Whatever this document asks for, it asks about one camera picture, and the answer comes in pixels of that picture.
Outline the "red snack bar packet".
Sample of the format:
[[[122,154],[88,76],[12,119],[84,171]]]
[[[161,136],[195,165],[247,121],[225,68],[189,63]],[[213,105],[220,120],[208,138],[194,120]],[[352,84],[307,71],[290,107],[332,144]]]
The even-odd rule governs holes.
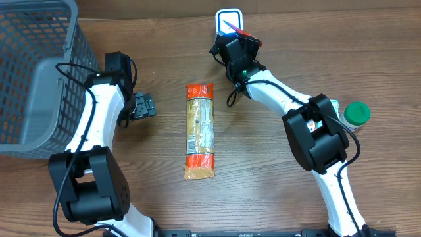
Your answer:
[[[224,22],[230,28],[232,28],[237,34],[239,34],[240,36],[245,37],[249,40],[255,40],[259,44],[259,47],[262,47],[262,42],[260,40],[258,40],[255,36],[251,35],[250,33],[246,32],[245,30],[242,30],[242,29],[238,28],[237,26],[233,25],[232,23],[227,22],[226,20]]]

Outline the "orange noodle packet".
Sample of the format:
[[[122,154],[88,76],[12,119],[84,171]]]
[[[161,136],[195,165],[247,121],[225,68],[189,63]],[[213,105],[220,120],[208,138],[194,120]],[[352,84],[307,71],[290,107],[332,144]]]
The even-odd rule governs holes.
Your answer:
[[[185,180],[214,178],[214,85],[186,86]]]

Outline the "green wet wipes packet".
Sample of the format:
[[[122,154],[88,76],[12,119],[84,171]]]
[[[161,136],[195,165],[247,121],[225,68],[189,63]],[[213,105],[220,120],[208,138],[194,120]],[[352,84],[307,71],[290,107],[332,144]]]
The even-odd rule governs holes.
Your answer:
[[[331,101],[331,104],[334,108],[334,111],[335,111],[337,117],[339,117],[339,101],[335,100],[335,99],[331,99],[330,101]]]

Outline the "green lid Knorr jar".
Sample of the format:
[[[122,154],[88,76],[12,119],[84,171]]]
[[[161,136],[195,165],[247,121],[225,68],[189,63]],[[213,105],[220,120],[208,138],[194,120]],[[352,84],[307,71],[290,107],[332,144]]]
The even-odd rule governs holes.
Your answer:
[[[339,120],[350,131],[354,132],[366,124],[371,116],[370,108],[361,101],[354,101],[346,106]]]

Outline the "orange tissue packet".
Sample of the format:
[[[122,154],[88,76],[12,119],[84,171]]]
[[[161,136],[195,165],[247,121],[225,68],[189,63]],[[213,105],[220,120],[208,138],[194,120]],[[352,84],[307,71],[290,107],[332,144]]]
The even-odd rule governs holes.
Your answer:
[[[322,121],[314,122],[313,120],[310,120],[307,122],[307,128],[310,132],[314,132],[316,129],[322,127]]]

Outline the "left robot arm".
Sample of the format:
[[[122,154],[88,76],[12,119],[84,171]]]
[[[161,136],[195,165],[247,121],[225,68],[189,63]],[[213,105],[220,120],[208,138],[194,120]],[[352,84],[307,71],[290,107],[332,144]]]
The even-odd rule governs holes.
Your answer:
[[[58,211],[70,222],[87,225],[84,236],[102,229],[104,236],[164,236],[151,217],[130,200],[128,181],[112,154],[115,128],[122,122],[156,115],[151,94],[134,93],[137,68],[127,55],[105,55],[103,72],[89,68],[85,105],[65,151],[49,158],[49,174],[57,192],[53,228],[60,236]]]

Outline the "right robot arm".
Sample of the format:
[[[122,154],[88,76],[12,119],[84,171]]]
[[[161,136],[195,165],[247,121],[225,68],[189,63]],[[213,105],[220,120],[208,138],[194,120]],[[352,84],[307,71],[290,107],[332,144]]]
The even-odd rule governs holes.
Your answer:
[[[231,107],[239,93],[259,101],[282,117],[291,152],[313,174],[328,210],[331,236],[371,236],[359,213],[347,175],[353,162],[346,150],[356,136],[339,121],[331,100],[311,97],[277,80],[256,59],[261,42],[246,33],[216,35],[210,49],[226,68],[235,89],[227,98]]]

